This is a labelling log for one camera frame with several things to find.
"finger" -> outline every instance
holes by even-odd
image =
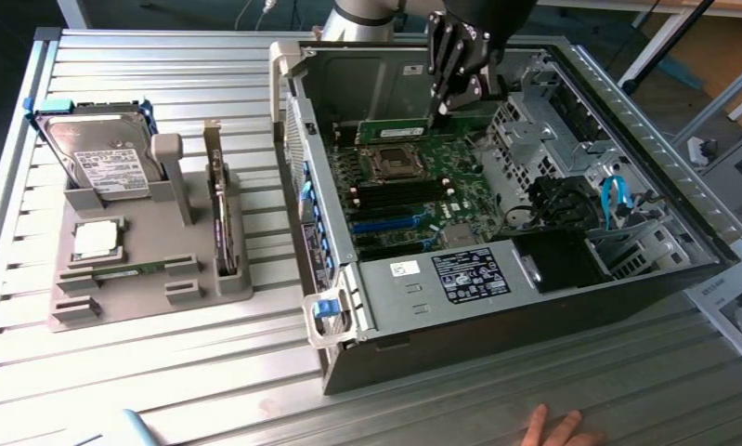
[[[528,432],[524,434],[521,446],[539,446],[541,438],[541,430],[544,429],[544,420],[547,419],[547,406],[540,404],[533,413],[531,413],[531,424]]]
[[[564,418],[564,421],[560,422],[557,425],[556,430],[551,434],[547,441],[544,441],[544,446],[564,446],[575,429],[577,429],[577,425],[582,421],[582,415],[580,411],[571,411]]]
[[[598,446],[605,442],[605,434],[601,432],[582,433],[572,437],[567,446]]]

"cpu socket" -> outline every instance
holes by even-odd
[[[380,146],[372,149],[375,179],[412,179],[425,175],[413,146]]]

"hard drive label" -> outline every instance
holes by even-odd
[[[435,256],[432,262],[453,304],[511,293],[489,248]]]
[[[148,188],[148,177],[135,149],[77,151],[76,161],[97,193]]]

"side panel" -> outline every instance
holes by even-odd
[[[328,365],[327,395],[617,322],[722,270],[708,266],[344,346]]]

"white sticker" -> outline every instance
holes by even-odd
[[[380,136],[383,138],[419,137],[423,135],[423,132],[423,127],[388,128],[387,130],[381,130]]]
[[[148,188],[148,177],[135,149],[77,151],[76,161],[97,193]]]
[[[96,279],[97,281],[105,281],[107,279],[116,279],[117,277],[129,277],[129,276],[139,276],[139,271],[136,269],[131,269],[123,272],[108,272],[105,274],[93,276],[93,279]]]
[[[405,65],[404,76],[419,76],[423,74],[423,65]]]
[[[409,260],[408,262],[391,263],[391,270],[393,271],[393,277],[408,276],[420,272],[420,266],[416,260]]]

